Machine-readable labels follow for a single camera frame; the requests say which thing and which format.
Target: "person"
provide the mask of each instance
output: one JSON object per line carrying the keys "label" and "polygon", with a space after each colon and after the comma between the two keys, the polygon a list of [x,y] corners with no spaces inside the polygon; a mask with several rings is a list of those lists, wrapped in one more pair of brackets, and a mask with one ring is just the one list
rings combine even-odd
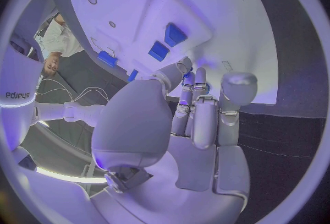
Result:
{"label": "person", "polygon": [[83,50],[61,14],[58,14],[49,24],[43,37],[43,45],[50,52],[42,70],[44,77],[53,77],[56,74],[60,56],[69,57]]}

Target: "white robot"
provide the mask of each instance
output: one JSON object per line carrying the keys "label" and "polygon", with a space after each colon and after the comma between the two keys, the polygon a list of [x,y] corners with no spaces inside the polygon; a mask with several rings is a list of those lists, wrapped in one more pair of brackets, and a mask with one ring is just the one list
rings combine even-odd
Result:
{"label": "white robot", "polygon": [[[30,63],[31,71],[41,66],[11,45],[6,56],[6,61]],[[189,74],[191,65],[184,57],[143,80],[132,81],[106,106],[88,107],[76,102],[37,103],[33,96],[30,99],[36,84],[26,84],[18,91],[17,81],[10,82],[13,72],[2,72],[3,117],[25,117],[21,126],[4,128],[8,146],[19,165],[34,170],[32,158],[18,147],[30,124],[61,118],[83,120],[95,127],[92,156],[109,185],[89,203],[108,223],[234,223],[246,206],[250,189],[248,165],[237,146],[238,110],[255,97],[257,79],[248,73],[225,74],[218,100],[206,95],[205,70],[197,69],[194,80],[194,74]],[[7,69],[16,71],[10,65]],[[172,122],[165,96],[184,76]],[[31,172],[26,175],[38,182]],[[114,201],[115,208],[105,206]]]}

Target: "light fixture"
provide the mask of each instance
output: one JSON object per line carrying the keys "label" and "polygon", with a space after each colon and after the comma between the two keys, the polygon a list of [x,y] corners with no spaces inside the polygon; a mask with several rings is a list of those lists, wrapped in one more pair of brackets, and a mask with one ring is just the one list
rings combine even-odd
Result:
{"label": "light fixture", "polygon": [[105,178],[86,178],[86,177],[75,177],[75,176],[66,176],[64,174],[54,173],[40,167],[37,167],[37,173],[43,174],[45,176],[50,176],[59,180],[64,180],[67,182],[74,183],[85,183],[85,184],[103,184],[107,183]]}
{"label": "light fixture", "polygon": [[38,121],[38,122],[46,127],[49,127],[49,125],[45,121]]}

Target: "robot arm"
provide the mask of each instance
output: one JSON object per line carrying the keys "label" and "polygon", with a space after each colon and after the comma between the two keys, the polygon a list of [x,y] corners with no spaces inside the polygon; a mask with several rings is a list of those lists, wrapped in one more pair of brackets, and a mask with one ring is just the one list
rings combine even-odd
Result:
{"label": "robot arm", "polygon": [[84,121],[89,126],[95,127],[104,106],[92,105],[81,106],[77,102],[64,104],[38,103],[35,102],[34,114],[31,125],[38,121],[52,121],[64,118],[65,121]]}

